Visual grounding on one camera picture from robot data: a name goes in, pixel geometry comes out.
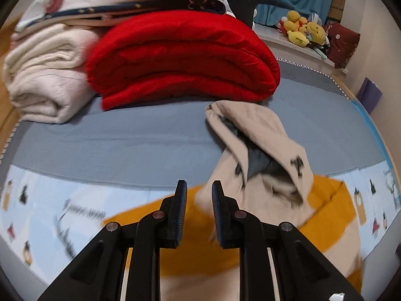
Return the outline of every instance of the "screw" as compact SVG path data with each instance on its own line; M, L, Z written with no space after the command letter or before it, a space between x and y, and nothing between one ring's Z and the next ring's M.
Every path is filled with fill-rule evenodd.
M281 229L286 232L292 231L292 224L288 223L288 222L284 222L281 224Z
M234 213L234 216L235 216L236 218L245 218L245 217L247 216L247 213L245 213L243 210L237 210L237 211Z
M107 231L113 232L117 230L118 224L116 222L110 222L109 224L106 225Z
M164 217L164 212L162 210L157 210L152 214L153 218L160 219Z

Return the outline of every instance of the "purple folder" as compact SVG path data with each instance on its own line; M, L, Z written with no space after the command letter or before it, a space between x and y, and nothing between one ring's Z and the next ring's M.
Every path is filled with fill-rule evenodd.
M383 93L374 82L365 78L356 98L360 101L366 111L371 114L382 95Z

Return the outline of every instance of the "red folded comforter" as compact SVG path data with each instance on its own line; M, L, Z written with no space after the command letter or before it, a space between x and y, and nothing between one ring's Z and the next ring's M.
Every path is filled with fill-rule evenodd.
M185 95L260 101L280 82L270 49L229 15L187 10L135 16L111 29L86 64L103 109Z

